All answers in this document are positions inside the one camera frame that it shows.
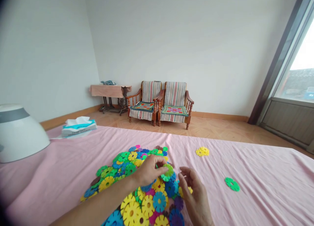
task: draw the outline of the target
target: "wooden armchair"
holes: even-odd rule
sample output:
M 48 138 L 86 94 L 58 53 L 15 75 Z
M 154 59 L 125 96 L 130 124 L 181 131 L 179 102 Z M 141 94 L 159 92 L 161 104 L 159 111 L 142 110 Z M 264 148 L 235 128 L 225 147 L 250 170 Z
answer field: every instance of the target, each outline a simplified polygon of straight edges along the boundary
M 194 101 L 186 90 L 185 82 L 166 82 L 157 102 L 158 126 L 161 121 L 172 121 L 186 123 L 186 129 L 189 129 Z
M 157 117 L 157 99 L 161 92 L 161 81 L 142 81 L 141 88 L 135 95 L 127 96 L 128 100 L 128 115 L 131 123 L 131 117 L 151 120 L 153 125 L 156 126 Z

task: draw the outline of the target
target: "tissue box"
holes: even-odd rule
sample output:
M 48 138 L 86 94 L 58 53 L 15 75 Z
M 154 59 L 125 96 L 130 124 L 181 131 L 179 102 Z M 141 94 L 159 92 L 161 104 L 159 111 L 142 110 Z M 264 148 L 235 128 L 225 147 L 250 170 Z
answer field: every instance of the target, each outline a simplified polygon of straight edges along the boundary
M 86 131 L 94 130 L 97 128 L 95 120 L 90 120 L 88 124 L 78 124 L 72 126 L 63 126 L 61 136 L 63 138 L 70 137 L 72 135 L 80 134 Z

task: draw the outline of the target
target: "colorful cushion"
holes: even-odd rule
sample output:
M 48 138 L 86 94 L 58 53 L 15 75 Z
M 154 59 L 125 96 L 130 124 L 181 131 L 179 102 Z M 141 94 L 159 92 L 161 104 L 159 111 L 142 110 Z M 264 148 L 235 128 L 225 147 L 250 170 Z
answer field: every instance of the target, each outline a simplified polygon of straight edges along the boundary
M 154 103 L 140 101 L 135 106 L 131 106 L 130 109 L 135 110 L 135 111 L 153 112 L 154 111 Z
M 185 106 L 168 106 L 165 105 L 163 110 L 161 111 L 163 114 L 170 115 L 181 115 L 181 116 L 189 116 L 187 113 Z

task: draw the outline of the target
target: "tiled floor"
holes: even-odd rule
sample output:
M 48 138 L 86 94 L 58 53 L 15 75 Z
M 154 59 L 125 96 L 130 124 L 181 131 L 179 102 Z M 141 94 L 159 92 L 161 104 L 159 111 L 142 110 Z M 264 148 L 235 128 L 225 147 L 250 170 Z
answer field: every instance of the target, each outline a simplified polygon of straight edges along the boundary
M 183 123 L 162 121 L 161 127 L 157 125 L 153 127 L 151 121 L 135 118 L 132 118 L 132 123 L 129 123 L 127 113 L 123 113 L 122 116 L 119 116 L 119 113 L 107 112 L 102 114 L 100 112 L 94 112 L 87 116 L 90 116 L 91 119 L 95 119 L 97 125 L 101 126 L 294 148 L 314 159 L 314 155 L 302 148 L 258 126 L 249 125 L 245 122 L 192 117 L 189 130 L 186 130 L 186 124 Z

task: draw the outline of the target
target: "lamp shade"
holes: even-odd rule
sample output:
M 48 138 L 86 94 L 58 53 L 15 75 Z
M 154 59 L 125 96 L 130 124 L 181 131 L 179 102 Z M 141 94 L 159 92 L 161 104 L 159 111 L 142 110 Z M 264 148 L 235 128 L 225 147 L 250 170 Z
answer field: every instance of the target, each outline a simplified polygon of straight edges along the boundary
M 0 105 L 0 162 L 33 155 L 50 144 L 43 127 L 19 104 Z

